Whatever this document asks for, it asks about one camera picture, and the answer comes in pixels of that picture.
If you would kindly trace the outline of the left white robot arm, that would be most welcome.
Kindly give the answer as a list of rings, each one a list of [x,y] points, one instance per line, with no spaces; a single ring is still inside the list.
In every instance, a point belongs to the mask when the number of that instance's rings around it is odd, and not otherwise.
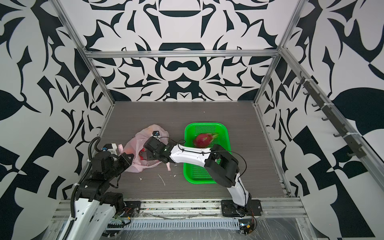
[[[125,202],[121,193],[110,192],[118,184],[112,180],[121,178],[133,162],[133,154],[116,153],[116,147],[107,144],[98,147],[101,138],[95,137],[88,146],[88,164],[80,180],[75,183],[70,200],[70,216],[64,225],[60,240],[98,240],[111,237],[109,228],[124,228],[131,219],[124,220]]]

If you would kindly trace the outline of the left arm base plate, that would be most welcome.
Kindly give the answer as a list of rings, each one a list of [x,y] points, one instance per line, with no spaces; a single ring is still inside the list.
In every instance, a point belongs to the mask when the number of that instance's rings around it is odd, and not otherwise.
[[[122,210],[119,216],[122,218],[132,218],[141,212],[141,201],[124,201]]]

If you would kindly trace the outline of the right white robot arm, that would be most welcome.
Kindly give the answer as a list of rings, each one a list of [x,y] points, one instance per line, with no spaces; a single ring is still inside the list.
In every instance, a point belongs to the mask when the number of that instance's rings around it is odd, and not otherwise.
[[[205,168],[217,184],[227,188],[238,211],[250,211],[252,196],[241,180],[239,161],[222,146],[213,145],[212,148],[198,149],[174,142],[166,145],[159,139],[150,137],[144,148],[148,157],[165,164],[186,163]]]

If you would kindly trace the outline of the pink plastic bag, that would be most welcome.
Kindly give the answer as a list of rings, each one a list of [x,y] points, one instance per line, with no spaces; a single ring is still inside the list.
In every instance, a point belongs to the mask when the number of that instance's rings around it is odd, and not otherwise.
[[[134,154],[132,165],[126,170],[126,172],[140,173],[144,169],[154,168],[161,163],[159,160],[148,161],[146,157],[144,144],[150,137],[153,137],[153,131],[160,132],[160,136],[155,138],[159,139],[165,145],[168,144],[169,133],[158,125],[151,125],[138,132],[124,147],[121,144],[118,145],[120,155],[122,153]]]

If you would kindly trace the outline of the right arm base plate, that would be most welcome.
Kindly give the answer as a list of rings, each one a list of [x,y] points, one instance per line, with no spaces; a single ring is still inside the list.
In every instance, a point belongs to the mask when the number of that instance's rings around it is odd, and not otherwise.
[[[261,216],[263,213],[260,200],[248,200],[245,207],[236,205],[232,200],[221,200],[222,215],[227,218]]]

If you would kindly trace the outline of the red dragon fruit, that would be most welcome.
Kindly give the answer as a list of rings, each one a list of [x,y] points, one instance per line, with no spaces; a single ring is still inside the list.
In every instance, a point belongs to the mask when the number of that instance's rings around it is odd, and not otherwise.
[[[194,147],[195,148],[200,148],[200,149],[207,148],[213,142],[213,140],[215,140],[218,136],[219,136],[218,133],[214,133],[214,134],[209,134],[209,133],[199,134],[193,140]]]

